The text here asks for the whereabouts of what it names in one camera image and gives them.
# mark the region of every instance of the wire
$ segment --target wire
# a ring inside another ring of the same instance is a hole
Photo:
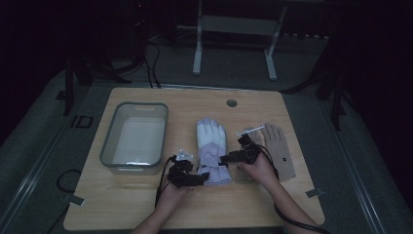
[[[147,59],[147,58],[144,58],[146,67],[147,67],[147,69],[148,69],[147,72],[148,72],[149,85],[151,86],[151,88],[153,88],[152,80],[151,80],[151,75],[152,75],[153,78],[154,78],[154,81],[155,81],[155,84],[156,84],[157,88],[158,88],[158,89],[162,89],[161,83],[158,81],[158,78],[157,78],[156,72],[155,72],[155,66],[156,66],[156,64],[157,64],[157,62],[158,62],[158,58],[159,58],[159,55],[160,55],[160,53],[161,53],[161,50],[160,50],[159,47],[158,47],[157,45],[155,45],[154,43],[152,43],[152,42],[150,42],[150,41],[148,41],[147,43],[148,43],[148,45],[151,45],[151,46],[153,46],[153,47],[155,47],[155,48],[157,49],[157,55],[156,55],[156,57],[155,57],[155,60],[154,60],[154,63],[153,63],[153,65],[152,65],[152,67],[149,65],[148,59]]]
[[[61,179],[69,173],[77,173],[79,175],[81,174],[81,172],[79,170],[75,170],[75,169],[67,170],[57,178],[56,186],[57,186],[58,190],[60,190],[60,191],[73,194],[75,192],[75,190],[64,188],[60,183]],[[55,220],[53,225],[49,228],[47,234],[52,233],[52,231],[55,229],[57,223],[63,218],[64,214],[66,214],[67,211],[69,210],[69,207],[70,207],[70,205],[66,206],[66,208],[63,210],[63,212],[60,213],[60,215],[57,217],[57,219]]]
[[[257,147],[260,149],[260,152],[261,152],[262,154],[264,154],[264,156],[269,160],[269,163],[271,163],[271,165],[273,166],[274,173],[275,173],[276,176],[278,177],[278,175],[277,175],[277,169],[276,169],[276,167],[274,166],[273,157],[271,156],[271,154],[270,154],[270,152],[268,151],[268,149],[267,149],[266,147],[264,147],[263,145],[261,145],[261,144],[255,143],[252,139],[249,139],[249,141],[250,141],[252,144],[254,144],[255,146],[257,146]],[[276,204],[274,204],[274,209],[276,210],[277,214],[279,215],[279,217],[280,217],[282,220],[284,220],[284,221],[286,221],[286,222],[288,222],[288,223],[290,223],[290,224],[292,224],[292,225],[294,225],[294,226],[301,227],[301,228],[303,228],[303,229],[307,229],[307,230],[314,231],[314,232],[318,232],[318,233],[329,234],[329,232],[328,232],[327,230],[324,230],[324,229],[322,229],[322,228],[319,228],[319,227],[316,227],[316,226],[313,226],[313,225],[305,224],[305,223],[302,223],[302,222],[299,222],[299,221],[295,221],[295,220],[290,219],[289,217],[285,216],[285,215],[277,208]]]
[[[176,156],[174,156],[174,155],[173,155],[172,157],[169,157],[169,158],[167,159],[167,161],[165,162],[165,164],[164,164],[164,168],[162,169],[161,179],[160,179],[160,181],[159,181],[159,186],[158,186],[158,188],[157,188],[157,190],[156,190],[155,207],[158,205],[158,201],[159,201],[159,198],[161,197],[162,192],[164,192],[164,189],[170,184],[170,182],[169,182],[169,183],[161,190],[162,185],[164,184],[165,171],[167,170],[167,167],[168,167],[169,162],[170,162],[172,159],[174,159],[174,158],[176,158]]]
[[[170,181],[164,186],[164,188],[161,190],[161,194],[164,192],[164,190],[168,187],[168,185],[170,185]]]

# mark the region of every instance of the person's left hand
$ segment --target person's left hand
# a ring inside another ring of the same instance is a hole
[[[161,197],[159,198],[156,210],[162,210],[163,213],[171,215],[179,204],[184,199],[185,195],[194,190],[193,187],[180,187],[177,188],[173,183],[165,176]]]

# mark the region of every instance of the white glove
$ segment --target white glove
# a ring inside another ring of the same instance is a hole
[[[226,166],[219,166],[220,157],[226,154],[224,127],[215,120],[204,118],[197,122],[198,156],[200,167],[198,175],[209,173],[204,185],[218,185],[231,182]]]

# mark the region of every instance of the dark background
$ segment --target dark background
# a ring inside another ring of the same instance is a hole
[[[207,11],[216,12],[211,0]],[[237,14],[240,1],[224,1]],[[262,16],[266,2],[248,14]],[[328,36],[319,71],[345,73],[345,90],[362,117],[410,209],[413,3],[324,1],[288,3],[282,33]],[[11,1],[0,3],[0,142],[16,127],[68,55],[85,53],[99,62],[141,57],[150,33],[125,34],[137,23],[173,38],[178,24],[196,25],[196,1]]]

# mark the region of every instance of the table leg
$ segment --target table leg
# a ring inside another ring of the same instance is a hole
[[[276,47],[277,39],[280,36],[280,30],[282,29],[282,21],[285,17],[285,13],[286,13],[286,7],[282,7],[282,12],[280,13],[279,21],[274,29],[273,39],[271,41],[271,44],[268,47],[268,49],[264,50],[265,61],[267,63],[267,69],[268,69],[268,76],[270,80],[272,81],[277,80],[276,69],[274,68],[273,52]]]
[[[203,37],[203,1],[198,1],[198,27],[197,27],[197,48],[195,50],[195,58],[194,58],[194,68],[192,73],[194,75],[199,75],[201,73],[201,61],[203,59],[203,44],[202,44],[202,37]]]

